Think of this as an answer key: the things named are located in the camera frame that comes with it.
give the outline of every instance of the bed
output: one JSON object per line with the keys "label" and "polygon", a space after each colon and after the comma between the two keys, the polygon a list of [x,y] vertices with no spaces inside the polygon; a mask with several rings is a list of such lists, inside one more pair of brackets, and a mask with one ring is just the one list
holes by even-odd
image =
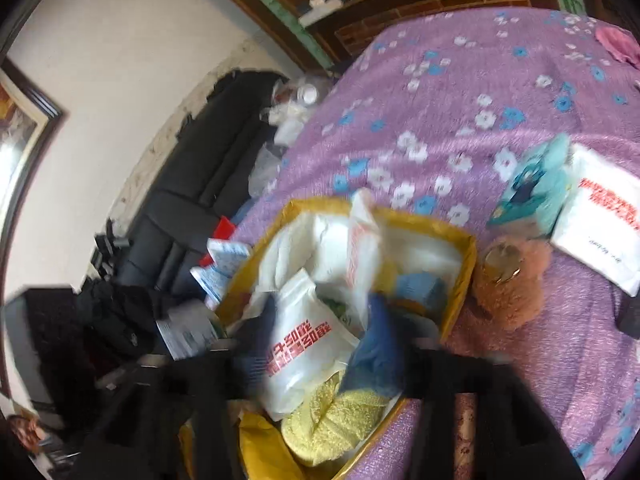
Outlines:
{"label": "bed", "polygon": [[[348,196],[366,186],[380,205],[473,232],[481,249],[517,156],[559,132],[640,174],[640,73],[595,40],[602,25],[510,7],[388,28],[307,124],[236,238],[254,243],[292,198]],[[510,355],[586,478],[604,479],[638,430],[640,345],[615,329],[620,291],[557,251],[545,299],[543,313],[510,334],[464,308],[447,345]],[[410,404],[349,478],[401,478],[418,410]],[[463,407],[459,478],[470,466],[472,419]]]}

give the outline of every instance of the framed painting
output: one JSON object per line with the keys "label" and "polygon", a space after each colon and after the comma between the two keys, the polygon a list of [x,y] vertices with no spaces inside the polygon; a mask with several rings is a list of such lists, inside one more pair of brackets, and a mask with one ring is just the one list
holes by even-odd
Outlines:
{"label": "framed painting", "polygon": [[[0,298],[20,204],[62,112],[5,59],[0,65]],[[8,394],[0,330],[0,393]]]}

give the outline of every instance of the white wall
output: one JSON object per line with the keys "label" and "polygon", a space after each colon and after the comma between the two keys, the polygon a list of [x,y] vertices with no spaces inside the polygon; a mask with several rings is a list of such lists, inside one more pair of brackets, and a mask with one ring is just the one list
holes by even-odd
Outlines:
{"label": "white wall", "polygon": [[257,31],[229,0],[43,0],[9,58],[66,117],[18,218],[5,297],[29,284],[81,284],[94,233],[145,147]]}

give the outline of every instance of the brown plush toy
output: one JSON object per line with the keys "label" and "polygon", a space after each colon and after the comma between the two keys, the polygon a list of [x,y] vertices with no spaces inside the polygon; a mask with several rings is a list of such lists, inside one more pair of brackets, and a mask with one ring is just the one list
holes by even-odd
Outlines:
{"label": "brown plush toy", "polygon": [[478,261],[471,290],[483,317],[516,330],[542,312],[542,274],[551,261],[544,240],[496,238]]}

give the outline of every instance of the black sofa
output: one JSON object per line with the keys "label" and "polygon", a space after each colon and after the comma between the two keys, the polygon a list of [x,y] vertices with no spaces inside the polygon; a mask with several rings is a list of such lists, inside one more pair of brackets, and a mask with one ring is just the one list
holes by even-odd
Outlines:
{"label": "black sofa", "polygon": [[203,298],[190,274],[221,216],[249,199],[247,181],[260,147],[275,128],[260,119],[283,76],[235,70],[217,82],[207,104],[178,134],[117,258],[114,280],[177,299]]}

